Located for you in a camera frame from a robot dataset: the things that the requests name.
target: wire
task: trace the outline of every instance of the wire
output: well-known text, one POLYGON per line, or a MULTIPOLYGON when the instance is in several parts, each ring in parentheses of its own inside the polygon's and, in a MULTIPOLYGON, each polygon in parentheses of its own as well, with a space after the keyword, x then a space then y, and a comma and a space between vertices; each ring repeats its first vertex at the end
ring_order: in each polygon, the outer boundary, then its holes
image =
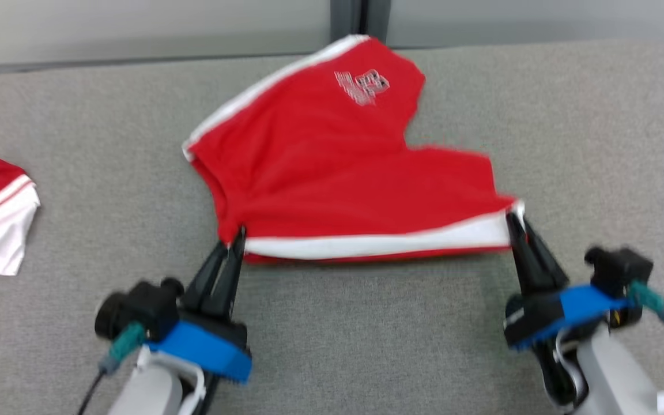
POLYGON ((104 378, 104 375, 106 375, 106 373, 100 370, 98 375, 94 378, 92 386, 89 388, 89 391, 86 392, 86 395, 84 396, 84 401, 81 402, 81 407, 78 408, 77 415, 84 415, 84 413, 86 412, 86 407, 89 406, 89 401, 92 400, 92 396, 94 396, 94 391, 97 390, 97 386, 99 386, 99 383, 104 378))

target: gray table surface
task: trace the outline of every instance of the gray table surface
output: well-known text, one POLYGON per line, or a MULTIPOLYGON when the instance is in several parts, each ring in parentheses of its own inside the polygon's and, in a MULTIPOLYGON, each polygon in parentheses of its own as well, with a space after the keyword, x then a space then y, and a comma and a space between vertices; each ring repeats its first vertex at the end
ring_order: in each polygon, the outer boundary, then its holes
MULTIPOLYGON (((487 152, 496 184, 574 278, 588 245, 629 243, 664 291, 664 45, 623 41, 406 51, 427 75, 411 145, 487 152)), ((0 157, 42 208, 20 275, 0 277, 0 414, 74 413, 107 345, 95 307, 138 278, 189 281, 216 241, 180 144, 295 58, 0 76, 0 157)), ((235 317, 255 367, 212 413, 553 413, 537 363, 501 336, 509 254, 377 265, 245 266, 235 317)), ((664 388, 664 326, 620 334, 664 388)), ((105 381, 105 413, 128 370, 105 381)))

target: teal cable connector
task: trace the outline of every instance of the teal cable connector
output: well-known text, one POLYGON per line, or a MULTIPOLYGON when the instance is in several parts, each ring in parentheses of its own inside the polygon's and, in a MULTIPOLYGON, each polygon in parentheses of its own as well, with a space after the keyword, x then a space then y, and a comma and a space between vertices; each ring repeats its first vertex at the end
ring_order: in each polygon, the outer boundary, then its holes
POLYGON ((130 323, 109 348, 109 353, 99 362, 99 371, 112 375, 127 356, 142 346, 147 339, 145 328, 140 323, 130 323))
POLYGON ((664 323, 664 297, 662 295, 657 294, 639 281, 632 281, 629 285, 628 297, 634 300, 637 305, 653 310, 664 323))

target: gray wall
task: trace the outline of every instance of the gray wall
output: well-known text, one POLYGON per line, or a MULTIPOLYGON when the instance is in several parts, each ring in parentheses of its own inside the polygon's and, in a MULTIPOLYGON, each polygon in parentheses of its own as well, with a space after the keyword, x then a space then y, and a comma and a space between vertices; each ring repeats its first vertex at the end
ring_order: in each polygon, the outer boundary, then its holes
POLYGON ((0 65, 304 53, 329 0, 0 0, 0 65))
POLYGON ((392 0, 394 47, 664 40, 664 0, 392 0))

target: embroidered logo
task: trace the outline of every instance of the embroidered logo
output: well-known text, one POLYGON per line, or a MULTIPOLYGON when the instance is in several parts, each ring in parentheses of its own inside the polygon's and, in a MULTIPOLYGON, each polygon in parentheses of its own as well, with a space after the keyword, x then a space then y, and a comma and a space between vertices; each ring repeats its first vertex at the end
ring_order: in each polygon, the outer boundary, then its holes
POLYGON ((376 69, 371 69, 355 78, 350 73, 334 74, 338 84, 358 105, 375 105, 376 95, 384 92, 390 86, 388 79, 380 76, 376 69))

